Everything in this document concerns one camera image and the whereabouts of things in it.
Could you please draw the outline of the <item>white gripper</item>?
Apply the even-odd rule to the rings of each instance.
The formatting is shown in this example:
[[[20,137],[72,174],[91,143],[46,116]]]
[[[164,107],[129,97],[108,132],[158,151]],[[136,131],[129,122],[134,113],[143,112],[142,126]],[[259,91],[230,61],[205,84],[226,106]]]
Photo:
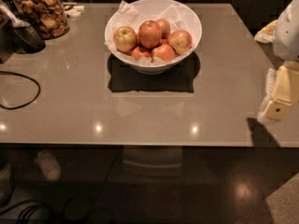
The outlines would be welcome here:
[[[262,124],[282,121],[299,103],[299,0],[292,0],[279,15],[273,51],[287,62],[278,70],[268,70],[265,97],[257,118]]]

